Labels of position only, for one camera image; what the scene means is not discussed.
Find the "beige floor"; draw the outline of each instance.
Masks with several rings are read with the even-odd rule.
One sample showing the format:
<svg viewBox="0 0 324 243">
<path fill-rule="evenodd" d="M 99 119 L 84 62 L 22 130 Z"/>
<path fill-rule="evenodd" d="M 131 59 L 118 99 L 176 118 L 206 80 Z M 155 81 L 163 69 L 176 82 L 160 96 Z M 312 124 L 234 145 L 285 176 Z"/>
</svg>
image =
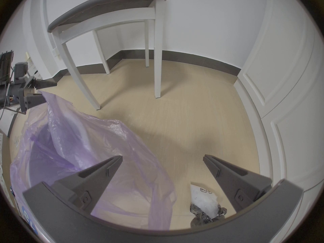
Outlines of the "beige floor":
<svg viewBox="0 0 324 243">
<path fill-rule="evenodd" d="M 79 110 L 102 119 L 119 119 L 138 134 L 173 180 L 178 199 L 171 229 L 190 227 L 193 216 L 190 183 L 218 196 L 235 213 L 202 161 L 210 154 L 259 173 L 256 144 L 248 116 L 233 86 L 236 77 L 217 70 L 163 61 L 161 98 L 154 98 L 153 61 L 123 60 L 110 75 L 83 75 L 102 105 L 94 110 L 73 82 L 63 77 L 46 91 L 73 103 Z M 17 154 L 25 116 L 19 115 L 10 137 L 11 158 Z"/>
</svg>

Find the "trash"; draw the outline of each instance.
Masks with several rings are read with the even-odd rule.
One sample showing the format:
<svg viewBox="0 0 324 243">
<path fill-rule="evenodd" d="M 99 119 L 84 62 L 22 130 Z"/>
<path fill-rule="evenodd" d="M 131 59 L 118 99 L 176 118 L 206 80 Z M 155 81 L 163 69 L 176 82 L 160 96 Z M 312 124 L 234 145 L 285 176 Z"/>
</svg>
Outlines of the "trash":
<svg viewBox="0 0 324 243">
<path fill-rule="evenodd" d="M 123 163 L 91 215 L 135 228 L 168 230 L 176 200 L 174 185 L 142 140 L 118 120 L 77 111 L 72 103 L 42 92 L 47 103 L 30 110 L 10 166 L 20 210 L 22 192 L 79 172 L 113 156 Z"/>
<path fill-rule="evenodd" d="M 192 228 L 225 218 L 227 209 L 218 204 L 214 193 L 196 185 L 191 185 L 190 189 L 190 212 L 196 215 L 190 223 Z"/>
</svg>

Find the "gray seat cushion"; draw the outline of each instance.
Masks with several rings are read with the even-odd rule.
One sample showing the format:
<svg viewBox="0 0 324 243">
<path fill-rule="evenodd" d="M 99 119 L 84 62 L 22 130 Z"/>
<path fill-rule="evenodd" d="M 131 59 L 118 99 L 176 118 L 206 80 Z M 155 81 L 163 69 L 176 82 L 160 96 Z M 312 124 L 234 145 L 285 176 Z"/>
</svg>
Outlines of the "gray seat cushion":
<svg viewBox="0 0 324 243">
<path fill-rule="evenodd" d="M 52 32 L 56 27 L 79 23 L 89 18 L 118 10 L 148 7 L 153 0 L 88 0 L 55 19 L 47 28 Z"/>
</svg>

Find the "blue sticker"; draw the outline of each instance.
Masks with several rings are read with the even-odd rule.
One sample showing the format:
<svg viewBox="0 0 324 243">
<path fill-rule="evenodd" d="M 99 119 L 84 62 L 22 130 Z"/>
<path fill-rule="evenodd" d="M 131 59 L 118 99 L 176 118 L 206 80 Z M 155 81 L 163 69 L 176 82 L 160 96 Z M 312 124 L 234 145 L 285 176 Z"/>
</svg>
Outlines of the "blue sticker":
<svg viewBox="0 0 324 243">
<path fill-rule="evenodd" d="M 22 209 L 22 213 L 26 218 L 27 223 L 29 224 L 29 226 L 33 229 L 33 231 L 35 232 L 36 235 L 38 235 L 37 229 L 35 227 L 34 222 L 32 221 L 32 219 L 30 218 L 30 215 L 28 214 L 28 212 L 25 210 L 24 206 L 21 207 Z"/>
</svg>

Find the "white wooden chair leg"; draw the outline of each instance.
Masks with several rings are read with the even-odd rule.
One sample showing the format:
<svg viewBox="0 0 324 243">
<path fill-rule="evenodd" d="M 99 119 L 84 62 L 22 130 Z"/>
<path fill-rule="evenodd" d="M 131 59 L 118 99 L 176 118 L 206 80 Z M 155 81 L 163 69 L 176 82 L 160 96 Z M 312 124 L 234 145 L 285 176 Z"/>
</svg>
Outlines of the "white wooden chair leg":
<svg viewBox="0 0 324 243">
<path fill-rule="evenodd" d="M 165 0 L 156 0 L 156 3 L 155 3 L 155 26 L 154 26 L 154 93 L 155 93 L 155 98 L 161 97 L 164 1 Z"/>
<path fill-rule="evenodd" d="M 69 71 L 71 77 L 73 78 L 74 82 L 77 84 L 77 86 L 80 88 L 82 93 L 85 95 L 85 97 L 89 100 L 89 102 L 92 104 L 92 106 L 96 109 L 100 109 L 100 104 L 97 102 L 93 94 L 90 92 L 89 88 L 87 87 L 86 83 L 82 79 L 78 69 L 75 66 L 75 63 L 73 62 L 73 59 L 70 55 L 69 50 L 67 49 L 66 43 L 61 44 L 59 33 L 57 30 L 53 31 L 53 37 L 56 44 L 56 47 L 63 59 L 63 62 L 65 63 L 67 70 Z"/>
<path fill-rule="evenodd" d="M 95 43 L 96 43 L 96 46 L 97 46 L 97 49 L 98 49 L 98 52 L 99 52 L 103 67 L 105 68 L 106 73 L 110 74 L 110 69 L 108 67 L 107 61 L 105 59 L 105 56 L 103 55 L 103 52 L 102 52 L 102 49 L 101 49 L 101 46 L 100 46 L 100 43 L 99 43 L 97 31 L 92 30 L 92 34 L 93 34 L 93 37 L 95 38 Z"/>
<path fill-rule="evenodd" d="M 149 50 L 148 50 L 148 33 L 149 33 L 149 28 L 148 28 L 148 20 L 144 21 L 144 32 L 145 32 L 145 66 L 149 67 Z"/>
</svg>

